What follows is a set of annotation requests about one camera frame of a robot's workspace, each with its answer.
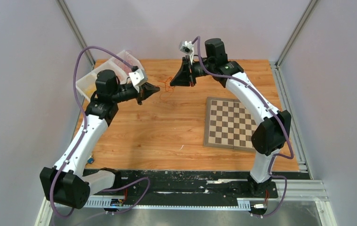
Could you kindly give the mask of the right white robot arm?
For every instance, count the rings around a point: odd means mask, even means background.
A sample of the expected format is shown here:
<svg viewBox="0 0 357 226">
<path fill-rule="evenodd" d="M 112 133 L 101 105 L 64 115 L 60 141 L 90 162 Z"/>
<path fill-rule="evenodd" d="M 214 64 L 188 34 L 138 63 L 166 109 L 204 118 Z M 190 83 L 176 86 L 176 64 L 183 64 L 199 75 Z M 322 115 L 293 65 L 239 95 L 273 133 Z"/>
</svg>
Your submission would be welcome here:
<svg viewBox="0 0 357 226">
<path fill-rule="evenodd" d="M 197 77 L 211 75 L 250 112 L 257 126 L 251 135 L 256 154 L 245 189 L 252 196 L 260 196 L 271 183 L 275 158 L 280 155 L 285 143 L 289 143 L 291 114 L 267 101 L 251 83 L 244 69 L 236 61 L 228 59 L 220 38 L 206 40 L 205 47 L 206 57 L 202 57 L 195 52 L 200 49 L 200 37 L 180 43 L 179 50 L 185 53 L 185 57 L 170 85 L 193 87 Z"/>
</svg>

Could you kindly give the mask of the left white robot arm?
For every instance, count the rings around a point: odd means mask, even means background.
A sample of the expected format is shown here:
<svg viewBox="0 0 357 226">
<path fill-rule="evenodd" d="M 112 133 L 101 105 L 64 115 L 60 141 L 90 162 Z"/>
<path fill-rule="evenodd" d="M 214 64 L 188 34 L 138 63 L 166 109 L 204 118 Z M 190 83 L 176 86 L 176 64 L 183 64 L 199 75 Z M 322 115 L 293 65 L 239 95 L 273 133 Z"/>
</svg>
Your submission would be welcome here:
<svg viewBox="0 0 357 226">
<path fill-rule="evenodd" d="M 118 104 L 134 99 L 141 105 L 160 90 L 148 83 L 148 77 L 141 68 L 132 69 L 128 77 L 130 82 L 121 83 L 111 69 L 97 73 L 95 90 L 76 136 L 54 166 L 44 167 L 40 172 L 45 197 L 53 209 L 57 203 L 81 209 L 89 197 L 98 192 L 108 191 L 117 195 L 122 191 L 123 183 L 118 179 L 117 170 L 102 168 L 87 176 L 83 171 L 98 140 L 116 116 Z"/>
</svg>

